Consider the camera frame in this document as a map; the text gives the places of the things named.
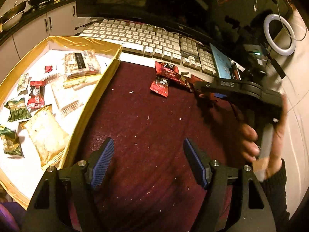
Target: black countertop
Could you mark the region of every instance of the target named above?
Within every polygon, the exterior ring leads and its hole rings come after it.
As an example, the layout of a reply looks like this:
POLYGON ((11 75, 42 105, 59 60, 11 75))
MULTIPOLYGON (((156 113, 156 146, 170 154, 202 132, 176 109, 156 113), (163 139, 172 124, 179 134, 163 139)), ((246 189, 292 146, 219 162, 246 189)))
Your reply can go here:
POLYGON ((36 9, 31 8, 25 11, 18 24, 16 24, 8 31, 3 31, 2 33, 0 33, 0 45, 2 45, 11 35, 13 35, 19 29, 24 27, 27 23, 33 21, 34 19, 40 17, 41 15, 44 15, 45 13, 53 9, 56 9, 71 2, 75 2, 75 0, 60 0, 60 2, 57 3, 54 3, 53 0, 50 0, 49 2, 46 3, 46 5, 40 8, 36 9))

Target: cabinet handle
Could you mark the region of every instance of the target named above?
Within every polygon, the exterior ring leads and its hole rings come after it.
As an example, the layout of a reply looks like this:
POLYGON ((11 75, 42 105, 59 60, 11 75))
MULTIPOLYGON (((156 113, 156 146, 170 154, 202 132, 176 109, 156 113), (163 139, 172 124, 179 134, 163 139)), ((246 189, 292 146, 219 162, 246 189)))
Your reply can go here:
POLYGON ((48 17, 48 19, 49 19, 49 24, 50 24, 50 29, 52 28, 52 20, 50 19, 50 17, 48 17))
POLYGON ((47 28, 47 20, 44 19, 44 21, 45 21, 46 31, 48 31, 48 28, 47 28))

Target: finger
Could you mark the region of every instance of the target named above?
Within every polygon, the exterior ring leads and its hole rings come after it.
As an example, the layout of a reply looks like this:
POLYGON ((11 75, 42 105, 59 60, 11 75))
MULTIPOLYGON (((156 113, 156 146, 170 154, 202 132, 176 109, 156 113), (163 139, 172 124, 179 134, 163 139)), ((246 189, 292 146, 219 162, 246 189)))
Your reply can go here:
POLYGON ((241 155, 243 156, 243 158, 247 162, 254 162, 254 161, 256 161, 256 158, 254 156, 251 156, 251 155, 247 154, 246 152, 241 152, 241 155))
POLYGON ((249 154, 250 156, 258 156, 260 154, 260 150, 254 142, 250 142, 248 140, 242 141, 242 151, 249 154))
POLYGON ((256 131, 247 124, 242 124, 240 126, 240 132, 244 136, 245 139, 249 141, 256 141, 257 140, 257 133, 256 131))

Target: human hand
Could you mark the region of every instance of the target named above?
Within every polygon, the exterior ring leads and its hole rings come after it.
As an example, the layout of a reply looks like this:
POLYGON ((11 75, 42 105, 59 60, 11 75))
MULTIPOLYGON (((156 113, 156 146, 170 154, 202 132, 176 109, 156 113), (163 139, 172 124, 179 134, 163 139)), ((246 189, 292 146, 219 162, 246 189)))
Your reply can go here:
MULTIPOLYGON (((282 95, 282 113, 281 119, 274 125, 274 134, 272 138, 272 146, 269 155, 268 165, 265 171, 266 178, 270 178, 278 172, 282 166, 281 154, 283 148, 283 138, 287 119, 287 97, 282 95)), ((254 143, 257 140, 256 131, 247 124, 240 125, 240 152, 244 159, 248 162, 254 162, 255 156, 259 155, 259 148, 254 143)))

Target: maroon carpet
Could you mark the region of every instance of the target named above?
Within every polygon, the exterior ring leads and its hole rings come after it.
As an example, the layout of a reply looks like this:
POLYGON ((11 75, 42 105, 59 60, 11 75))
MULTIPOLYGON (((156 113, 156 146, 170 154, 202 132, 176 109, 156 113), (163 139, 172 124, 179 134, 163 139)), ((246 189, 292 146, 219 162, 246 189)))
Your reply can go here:
MULTIPOLYGON (((164 98, 150 91, 154 79, 154 68, 120 64, 76 158, 87 159, 106 137, 115 140, 104 187, 94 192, 102 222, 110 231, 190 230, 205 191, 196 184, 183 154, 186 137, 213 159, 242 164, 235 149, 237 123, 227 102, 219 100, 210 107, 172 84, 164 98)), ((228 189, 222 220, 230 196, 228 189)))

